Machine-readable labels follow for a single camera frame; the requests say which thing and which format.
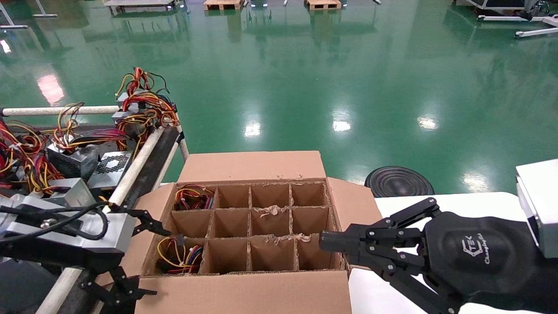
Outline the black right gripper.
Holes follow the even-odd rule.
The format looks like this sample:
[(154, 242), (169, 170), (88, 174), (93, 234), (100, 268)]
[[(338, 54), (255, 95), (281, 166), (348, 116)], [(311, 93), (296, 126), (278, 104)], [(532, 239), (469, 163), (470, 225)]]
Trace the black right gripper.
[[(371, 225), (322, 231), (320, 248), (373, 271), (428, 314), (456, 314), (460, 302), (557, 312), (557, 260), (544, 257), (525, 222), (439, 214), (438, 201), (426, 198)], [(410, 227), (426, 218), (433, 219), (425, 233)], [(438, 294), (416, 279), (426, 272), (424, 258), (392, 249), (423, 242), (430, 267), (425, 282)]]

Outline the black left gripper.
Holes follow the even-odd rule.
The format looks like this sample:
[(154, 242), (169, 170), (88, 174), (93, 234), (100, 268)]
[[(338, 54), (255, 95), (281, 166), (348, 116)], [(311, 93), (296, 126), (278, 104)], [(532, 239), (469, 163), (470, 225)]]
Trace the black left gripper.
[[(127, 214), (140, 221), (140, 224), (134, 227), (132, 237), (145, 230), (165, 237), (172, 235), (169, 230), (163, 228), (162, 222), (154, 219), (146, 210), (127, 209)], [(0, 253), (2, 257), (17, 260), (87, 270), (91, 274), (81, 282), (82, 290), (108, 306), (119, 307), (136, 302), (145, 295), (157, 295), (155, 290), (139, 288), (139, 276), (127, 276), (120, 266), (124, 252), (118, 249), (87, 249), (58, 242), (3, 242), (0, 245)], [(110, 290), (95, 281), (96, 275), (106, 272), (113, 279)]]

